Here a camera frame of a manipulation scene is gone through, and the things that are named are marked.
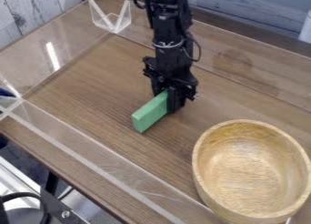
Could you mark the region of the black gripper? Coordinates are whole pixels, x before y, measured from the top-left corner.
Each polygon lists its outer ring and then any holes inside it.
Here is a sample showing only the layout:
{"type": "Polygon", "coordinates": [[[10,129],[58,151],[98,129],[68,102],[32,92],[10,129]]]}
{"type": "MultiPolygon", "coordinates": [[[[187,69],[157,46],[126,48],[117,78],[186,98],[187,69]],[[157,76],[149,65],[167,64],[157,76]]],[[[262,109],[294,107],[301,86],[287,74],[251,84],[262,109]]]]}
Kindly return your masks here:
{"type": "Polygon", "coordinates": [[[151,79],[154,95],[169,90],[167,108],[175,113],[185,107],[186,99],[197,98],[198,79],[191,72],[194,58],[194,42],[159,42],[154,44],[155,57],[146,56],[143,74],[151,79]]]}

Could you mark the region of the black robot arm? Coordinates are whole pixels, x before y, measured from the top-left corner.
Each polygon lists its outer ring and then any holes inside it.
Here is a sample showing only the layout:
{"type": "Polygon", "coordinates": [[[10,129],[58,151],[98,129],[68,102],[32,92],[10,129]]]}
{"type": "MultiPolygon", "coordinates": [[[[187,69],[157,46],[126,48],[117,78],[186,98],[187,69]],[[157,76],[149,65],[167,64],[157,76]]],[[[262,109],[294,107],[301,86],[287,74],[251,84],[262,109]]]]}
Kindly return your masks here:
{"type": "Polygon", "coordinates": [[[151,79],[154,94],[169,92],[167,109],[175,113],[186,99],[197,99],[198,79],[191,72],[194,45],[199,46],[189,28],[193,12],[189,0],[130,0],[146,10],[154,30],[155,57],[146,56],[145,75],[151,79]]]}

